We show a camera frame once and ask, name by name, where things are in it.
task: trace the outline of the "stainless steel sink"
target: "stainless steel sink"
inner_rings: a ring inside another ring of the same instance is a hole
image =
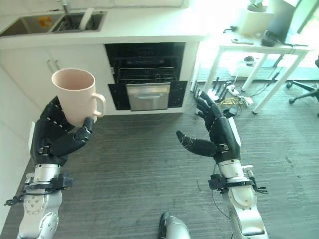
[[[47,33],[62,14],[19,17],[0,36]]]
[[[55,33],[70,33],[70,32],[81,32],[81,31],[99,31],[101,30],[102,20],[104,19],[106,13],[98,12],[93,13],[91,18],[89,19],[85,30],[79,29],[80,22],[84,12],[81,13],[69,13],[55,25],[51,29],[52,32]]]
[[[83,15],[84,12],[19,17],[0,34],[0,37],[41,33],[81,32],[83,30],[79,29],[79,25]],[[93,13],[84,31],[94,32],[101,30],[105,16],[106,12],[100,11]]]

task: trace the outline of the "carpet floor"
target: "carpet floor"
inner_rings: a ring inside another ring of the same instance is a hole
[[[263,83],[253,83],[246,95]],[[269,91],[255,96],[259,102]],[[319,103],[284,86],[259,114],[235,117],[242,164],[253,164],[260,186],[258,208],[270,238],[318,238]],[[214,160],[183,149],[175,132],[208,138],[192,97],[183,114],[103,117],[85,147],[62,171],[74,178],[63,192],[55,239],[156,239],[160,215],[169,211],[189,227],[192,239],[229,239],[231,228],[212,202],[207,180]],[[26,172],[32,172],[29,163]],[[226,212],[221,196],[216,204]],[[0,239],[16,238],[22,204],[10,209]]]

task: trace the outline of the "faucet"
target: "faucet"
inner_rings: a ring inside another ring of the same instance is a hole
[[[56,0],[56,2],[61,2],[65,14],[70,12],[71,7],[68,0]]]

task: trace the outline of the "table leg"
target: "table leg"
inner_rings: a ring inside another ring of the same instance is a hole
[[[211,85],[213,83],[214,77],[216,75],[216,71],[217,71],[217,67],[218,67],[218,64],[219,64],[219,60],[220,60],[220,58],[221,58],[223,53],[224,53],[224,50],[219,47],[217,55],[216,55],[216,57],[214,59],[213,65],[210,68],[209,76],[208,76],[207,81],[206,81],[205,86],[204,86],[204,91],[206,93],[211,88]]]
[[[200,62],[197,60],[195,62],[195,66],[194,66],[194,73],[193,73],[193,77],[192,77],[192,82],[191,82],[191,87],[190,87],[190,91],[193,92],[194,88],[196,86],[197,83],[197,79],[198,79],[198,73],[199,73],[199,69],[200,69]]]
[[[264,56],[260,59],[260,61],[257,63],[257,65],[254,67],[253,71],[250,73],[249,77],[245,81],[245,84],[242,87],[242,91],[246,91],[249,85],[252,83],[252,81],[255,79],[259,69],[262,67],[264,62],[267,59],[268,54],[264,54]]]
[[[259,102],[259,104],[254,108],[253,113],[257,114],[259,110],[268,102],[271,96],[280,88],[280,86],[287,80],[287,78],[293,73],[299,63],[304,59],[307,52],[304,52],[298,56],[295,62],[286,70],[283,76],[276,82],[274,87],[270,90],[270,92]]]

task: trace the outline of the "ceramic cup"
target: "ceramic cup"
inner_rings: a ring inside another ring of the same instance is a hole
[[[104,115],[105,98],[95,93],[95,78],[84,70],[64,68],[52,75],[52,82],[56,86],[56,94],[60,101],[64,115],[68,122],[81,127],[86,117]],[[97,102],[102,104],[102,111],[97,111]]]

